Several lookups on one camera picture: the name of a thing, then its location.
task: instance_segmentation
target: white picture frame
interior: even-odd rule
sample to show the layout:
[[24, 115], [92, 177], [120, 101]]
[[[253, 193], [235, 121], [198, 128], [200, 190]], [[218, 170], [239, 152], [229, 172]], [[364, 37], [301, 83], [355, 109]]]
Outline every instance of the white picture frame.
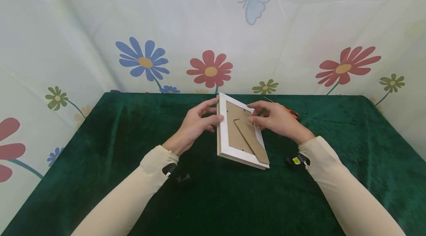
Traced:
[[[230, 160], [233, 160], [239, 163], [249, 165], [249, 166], [254, 166], [255, 168], [269, 169], [269, 164], [260, 162], [255, 155], [249, 154], [247, 152], [244, 152], [237, 148], [229, 146], [228, 121], [227, 121], [227, 109], [226, 109], [227, 101], [234, 105], [237, 105], [238, 107], [241, 107], [244, 110], [249, 111], [250, 113], [254, 111], [254, 109], [247, 107], [246, 104], [236, 99], [233, 99], [232, 97], [227, 96], [224, 93], [219, 93], [219, 103], [216, 109], [217, 109], [218, 115], [223, 115], [224, 119], [218, 126], [217, 155], [224, 158], [228, 158]], [[255, 127], [255, 132], [256, 132], [257, 140], [259, 141], [261, 146], [265, 148], [260, 129]]]

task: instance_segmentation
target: floral backdrop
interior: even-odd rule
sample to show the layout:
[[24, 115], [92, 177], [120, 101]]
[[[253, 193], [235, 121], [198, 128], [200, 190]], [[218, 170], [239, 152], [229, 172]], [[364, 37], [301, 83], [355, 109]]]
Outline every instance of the floral backdrop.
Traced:
[[425, 0], [0, 3], [0, 232], [106, 91], [364, 95], [426, 158]]

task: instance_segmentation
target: blue flower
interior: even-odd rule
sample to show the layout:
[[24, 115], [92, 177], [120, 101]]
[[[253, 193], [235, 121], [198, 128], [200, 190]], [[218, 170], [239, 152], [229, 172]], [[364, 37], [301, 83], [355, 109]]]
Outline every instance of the blue flower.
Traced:
[[120, 54], [120, 57], [123, 58], [120, 59], [120, 64], [124, 67], [135, 67], [131, 70], [132, 76], [139, 77], [145, 71], [146, 79], [152, 82], [154, 81], [154, 75], [158, 79], [162, 80], [163, 76], [160, 73], [170, 73], [167, 69], [158, 67], [160, 65], [167, 64], [169, 61], [165, 58], [160, 58], [166, 53], [164, 49], [157, 48], [154, 51], [154, 41], [149, 40], [145, 43], [145, 56], [143, 55], [141, 47], [135, 38], [131, 37], [130, 42], [134, 51], [123, 42], [115, 42], [115, 45], [121, 52], [128, 55]]
[[160, 88], [160, 92], [162, 94], [178, 94], [178, 93], [180, 93], [180, 91], [176, 87], [168, 86], [168, 85], [165, 85], [164, 88]]
[[50, 157], [47, 159], [47, 162], [49, 163], [49, 166], [52, 166], [53, 163], [56, 161], [56, 158], [59, 157], [59, 154], [61, 154], [63, 148], [59, 149], [58, 147], [56, 147], [54, 149], [54, 153], [50, 153]]

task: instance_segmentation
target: person's left hand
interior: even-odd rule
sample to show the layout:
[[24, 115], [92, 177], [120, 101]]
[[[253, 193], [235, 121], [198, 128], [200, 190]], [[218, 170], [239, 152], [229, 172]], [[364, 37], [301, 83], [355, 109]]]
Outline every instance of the person's left hand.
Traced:
[[219, 98], [213, 98], [202, 102], [194, 108], [191, 108], [185, 116], [179, 130], [169, 138], [163, 148], [172, 151], [177, 156], [180, 156], [185, 151], [191, 148], [194, 141], [204, 132], [214, 132], [213, 126], [218, 126], [223, 120], [222, 115], [211, 115], [202, 118], [202, 115], [207, 113], [216, 113], [216, 107], [211, 105], [216, 104]]

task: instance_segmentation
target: hand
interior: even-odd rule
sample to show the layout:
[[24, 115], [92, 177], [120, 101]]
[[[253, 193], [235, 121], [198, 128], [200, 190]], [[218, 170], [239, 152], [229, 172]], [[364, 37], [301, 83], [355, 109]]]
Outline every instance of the hand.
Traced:
[[288, 137], [298, 145], [303, 144], [315, 136], [305, 126], [299, 123], [287, 109], [275, 102], [257, 101], [248, 104], [247, 107], [255, 109], [248, 121], [260, 129], [270, 129], [273, 132]]
[[211, 107], [211, 105], [216, 104], [218, 101], [219, 98], [216, 97], [191, 108], [185, 116], [179, 130], [177, 130], [177, 132], [163, 144], [163, 148], [172, 151], [177, 156], [180, 156], [191, 148], [194, 141], [204, 132], [204, 130], [214, 132], [213, 126], [218, 126], [223, 120], [223, 116], [211, 115], [202, 118], [202, 115], [207, 113], [216, 113], [216, 107]]

